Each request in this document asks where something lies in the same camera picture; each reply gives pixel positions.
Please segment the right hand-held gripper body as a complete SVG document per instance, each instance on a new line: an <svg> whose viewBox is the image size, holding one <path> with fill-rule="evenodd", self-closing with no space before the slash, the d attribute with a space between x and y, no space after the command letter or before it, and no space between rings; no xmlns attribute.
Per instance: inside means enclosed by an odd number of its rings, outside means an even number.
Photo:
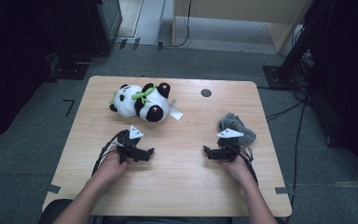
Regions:
<svg viewBox="0 0 358 224"><path fill-rule="evenodd" d="M240 154L239 138L243 133L226 128L217 137L217 145L223 151L222 160L233 161Z"/></svg>

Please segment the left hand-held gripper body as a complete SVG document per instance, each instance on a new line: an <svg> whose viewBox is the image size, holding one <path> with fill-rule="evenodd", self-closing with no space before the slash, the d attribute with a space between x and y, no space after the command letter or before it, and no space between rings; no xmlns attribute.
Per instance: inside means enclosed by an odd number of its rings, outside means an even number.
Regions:
<svg viewBox="0 0 358 224"><path fill-rule="evenodd" d="M127 158L131 158L134 161L141 161L144 158L143 151L136 146L143 135L144 134L133 125L131 125L128 130L124 130L120 133L117 138L117 151L120 155L120 163L122 163Z"/></svg>

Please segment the grey fuzzy cloth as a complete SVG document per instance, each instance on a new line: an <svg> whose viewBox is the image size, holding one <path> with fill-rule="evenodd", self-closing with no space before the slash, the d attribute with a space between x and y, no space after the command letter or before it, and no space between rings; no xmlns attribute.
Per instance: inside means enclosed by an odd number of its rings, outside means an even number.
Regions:
<svg viewBox="0 0 358 224"><path fill-rule="evenodd" d="M230 129L242 133L239 138L239 144L243 146L251 145L256 139L256 134L247 128L241 119L234 113L228 113L218 121L218 128L220 131Z"/></svg>

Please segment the panda plush toy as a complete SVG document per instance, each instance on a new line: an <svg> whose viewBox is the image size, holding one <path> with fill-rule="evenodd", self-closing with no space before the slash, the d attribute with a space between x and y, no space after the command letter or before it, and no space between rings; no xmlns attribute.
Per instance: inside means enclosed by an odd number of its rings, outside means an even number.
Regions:
<svg viewBox="0 0 358 224"><path fill-rule="evenodd" d="M161 122L171 115L180 119L184 114L169 101L171 86L162 82L147 83L143 87L124 84L115 92L109 108L124 118L139 117L149 122Z"/></svg>

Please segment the person's right hand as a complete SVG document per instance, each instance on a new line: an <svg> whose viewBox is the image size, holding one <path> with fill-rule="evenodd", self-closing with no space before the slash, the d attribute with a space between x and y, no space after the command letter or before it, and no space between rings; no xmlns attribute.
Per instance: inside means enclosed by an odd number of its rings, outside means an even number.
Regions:
<svg viewBox="0 0 358 224"><path fill-rule="evenodd" d="M233 161L220 161L219 164L242 185L255 182L249 168L241 157L237 156Z"/></svg>

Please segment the person's left hand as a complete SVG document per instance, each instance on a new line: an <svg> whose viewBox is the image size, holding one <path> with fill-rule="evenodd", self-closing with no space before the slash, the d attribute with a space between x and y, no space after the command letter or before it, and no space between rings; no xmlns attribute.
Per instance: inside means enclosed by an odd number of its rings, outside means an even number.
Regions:
<svg viewBox="0 0 358 224"><path fill-rule="evenodd" d="M95 175L100 183L107 185L118 180L124 174L128 165L128 161L120 160L118 152L109 151Z"/></svg>

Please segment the black angled tape mark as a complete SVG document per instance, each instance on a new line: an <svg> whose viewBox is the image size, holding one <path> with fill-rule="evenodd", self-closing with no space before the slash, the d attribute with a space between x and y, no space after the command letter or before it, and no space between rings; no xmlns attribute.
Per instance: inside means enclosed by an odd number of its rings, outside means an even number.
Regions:
<svg viewBox="0 0 358 224"><path fill-rule="evenodd" d="M74 106L76 100L74 100L74 99L63 99L63 101L70 104L68 109L67 109L67 111L66 111L66 113L65 113L65 116L68 117L70 115L72 109L73 109L73 106Z"/></svg>

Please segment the person's dark clothing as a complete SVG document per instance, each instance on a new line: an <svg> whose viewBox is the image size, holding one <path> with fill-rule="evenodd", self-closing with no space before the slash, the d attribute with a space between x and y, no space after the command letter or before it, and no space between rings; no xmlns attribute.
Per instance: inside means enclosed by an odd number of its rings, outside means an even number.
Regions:
<svg viewBox="0 0 358 224"><path fill-rule="evenodd" d="M104 217L102 224L233 224L231 217Z"/></svg>

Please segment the black stand base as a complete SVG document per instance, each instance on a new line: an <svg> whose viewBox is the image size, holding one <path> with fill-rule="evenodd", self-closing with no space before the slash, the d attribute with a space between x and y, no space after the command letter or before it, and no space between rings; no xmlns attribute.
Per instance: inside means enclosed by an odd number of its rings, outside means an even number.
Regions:
<svg viewBox="0 0 358 224"><path fill-rule="evenodd" d="M71 62L63 56L54 55L50 79L72 79L82 80L87 73L88 65L86 63Z"/></svg>

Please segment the black metal stand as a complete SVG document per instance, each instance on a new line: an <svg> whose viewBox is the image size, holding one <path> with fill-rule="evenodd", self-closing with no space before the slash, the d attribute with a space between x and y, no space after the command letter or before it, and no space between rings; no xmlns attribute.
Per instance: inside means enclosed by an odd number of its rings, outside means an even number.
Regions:
<svg viewBox="0 0 358 224"><path fill-rule="evenodd" d="M297 26L305 19L314 0L295 0L297 6L293 9L288 21L284 23L267 23L268 33L275 49L281 52L291 35L295 33ZM263 71L268 86L273 90L293 90L298 86L294 82L294 68L298 60L306 50L306 44L310 35L309 29L304 29L298 40L288 53L285 61L280 66L264 65Z"/></svg>

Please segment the black curtain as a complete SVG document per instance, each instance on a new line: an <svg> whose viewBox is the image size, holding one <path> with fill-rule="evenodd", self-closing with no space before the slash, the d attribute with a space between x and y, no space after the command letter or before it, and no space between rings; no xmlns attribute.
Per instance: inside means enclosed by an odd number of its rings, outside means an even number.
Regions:
<svg viewBox="0 0 358 224"><path fill-rule="evenodd" d="M0 0L0 135L39 86L52 81L57 31L75 15L77 0Z"/></svg>
<svg viewBox="0 0 358 224"><path fill-rule="evenodd" d="M358 0L316 3L327 9L310 29L309 81L341 121L333 136L358 157Z"/></svg>

